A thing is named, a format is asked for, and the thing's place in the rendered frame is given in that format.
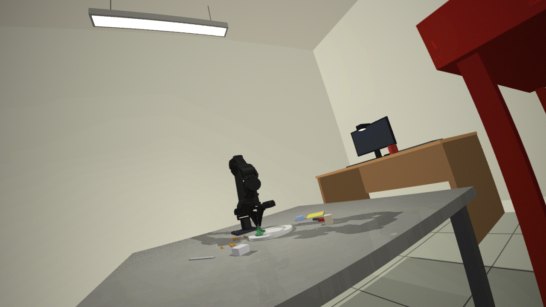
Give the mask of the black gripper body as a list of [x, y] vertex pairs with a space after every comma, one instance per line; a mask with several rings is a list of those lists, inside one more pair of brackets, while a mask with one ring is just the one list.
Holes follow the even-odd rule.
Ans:
[[271, 208], [271, 207], [273, 207], [273, 206], [276, 205], [274, 200], [269, 200], [269, 201], [263, 202], [263, 203], [261, 204], [261, 202], [260, 202], [259, 199], [258, 199], [258, 195], [259, 195], [259, 194], [257, 193], [257, 191], [254, 191], [254, 192], [251, 192], [251, 193], [244, 194], [244, 198], [247, 198], [247, 196], [248, 196], [248, 198], [251, 198], [252, 195], [255, 195], [255, 196], [257, 197], [258, 206], [257, 206], [257, 207], [254, 206], [253, 209], [250, 210], [250, 211], [248, 211], [248, 210], [243, 211], [243, 210], [242, 210], [242, 207], [237, 208], [237, 209], [234, 210], [234, 215], [236, 215], [236, 214], [241, 214], [242, 212], [246, 212], [246, 214], [247, 214], [247, 213], [249, 213], [249, 212], [253, 212], [253, 210], [255, 210], [255, 209], [257, 209], [257, 211], [261, 211], [261, 210], [263, 210], [263, 209]]

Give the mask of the white round board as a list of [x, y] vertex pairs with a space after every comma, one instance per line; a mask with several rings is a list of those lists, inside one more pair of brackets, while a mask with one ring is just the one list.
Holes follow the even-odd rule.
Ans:
[[270, 228], [264, 229], [265, 232], [263, 233], [263, 235], [255, 236], [257, 234], [257, 232], [255, 232], [252, 235], [249, 235], [248, 239], [249, 241], [268, 240], [271, 238], [285, 235], [288, 232], [292, 231], [292, 229], [293, 229], [292, 225], [281, 225], [281, 226], [270, 227]]

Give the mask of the yellow flat rectangular board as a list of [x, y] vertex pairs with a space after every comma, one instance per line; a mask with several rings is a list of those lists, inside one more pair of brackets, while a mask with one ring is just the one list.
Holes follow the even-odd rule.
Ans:
[[315, 212], [315, 213], [312, 213], [312, 214], [308, 214], [308, 217], [306, 217], [306, 219], [307, 219], [307, 218], [313, 218], [313, 217], [322, 216], [323, 213], [324, 213], [324, 211], [322, 211], [322, 212]]

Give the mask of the cream cube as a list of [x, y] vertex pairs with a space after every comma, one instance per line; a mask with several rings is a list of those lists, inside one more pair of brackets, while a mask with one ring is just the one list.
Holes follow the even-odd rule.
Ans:
[[324, 216], [324, 219], [325, 219], [325, 225], [331, 225], [333, 224], [333, 217], [331, 214], [325, 214]]

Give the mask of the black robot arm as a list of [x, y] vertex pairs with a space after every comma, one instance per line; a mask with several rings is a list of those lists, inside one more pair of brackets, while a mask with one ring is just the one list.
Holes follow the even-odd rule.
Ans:
[[[244, 198], [244, 194], [257, 191], [261, 187], [261, 181], [258, 179], [258, 172], [251, 164], [247, 164], [243, 159], [242, 155], [233, 156], [229, 161], [229, 168], [231, 173], [235, 177], [237, 193], [238, 193], [238, 204], [237, 208], [242, 207], [243, 211], [250, 211], [254, 206], [258, 206], [258, 200], [255, 195], [252, 195], [251, 198]], [[251, 218], [247, 216], [246, 212], [237, 214], [237, 221], [241, 222], [241, 231], [247, 231], [253, 229], [251, 225]], [[243, 217], [243, 218], [240, 218]]]

